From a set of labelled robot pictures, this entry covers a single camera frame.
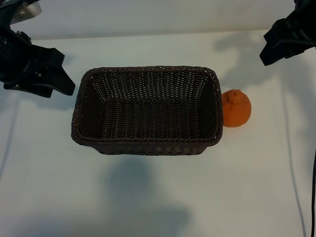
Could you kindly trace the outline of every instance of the wicker basket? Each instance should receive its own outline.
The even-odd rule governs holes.
[[[72,121],[73,140],[108,155],[197,155],[222,130],[219,82],[201,67],[90,70]]]

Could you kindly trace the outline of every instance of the white backdrop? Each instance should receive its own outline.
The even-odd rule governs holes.
[[[268,29],[293,0],[41,0],[43,13],[18,23],[33,38]]]
[[[265,67],[265,32],[35,40],[75,95],[95,67],[199,65],[251,118],[199,156],[105,156],[71,139],[75,95],[0,88],[0,237],[309,236],[316,52]]]

